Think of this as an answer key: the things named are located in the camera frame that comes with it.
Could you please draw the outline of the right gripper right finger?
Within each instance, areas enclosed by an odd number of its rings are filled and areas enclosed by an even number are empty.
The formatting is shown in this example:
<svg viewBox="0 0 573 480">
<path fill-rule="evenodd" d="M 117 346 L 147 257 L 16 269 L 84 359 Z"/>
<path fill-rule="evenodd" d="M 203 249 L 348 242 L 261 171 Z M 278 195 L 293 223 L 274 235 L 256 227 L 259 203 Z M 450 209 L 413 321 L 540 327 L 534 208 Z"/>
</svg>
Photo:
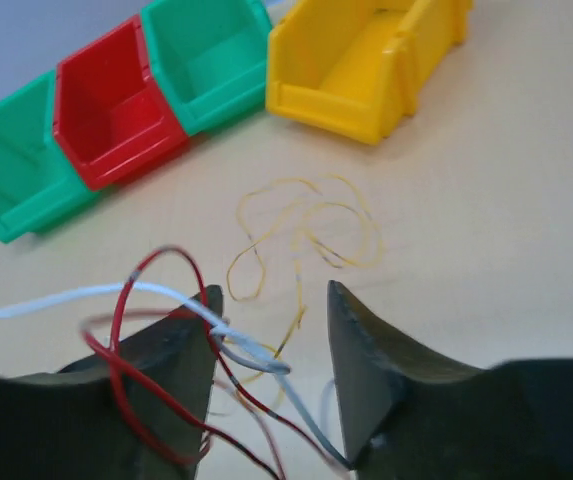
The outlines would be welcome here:
<svg viewBox="0 0 573 480">
<path fill-rule="evenodd" d="M 337 281 L 327 321 L 350 468 L 361 479 L 573 479 L 573 358 L 459 362 Z"/>
</svg>

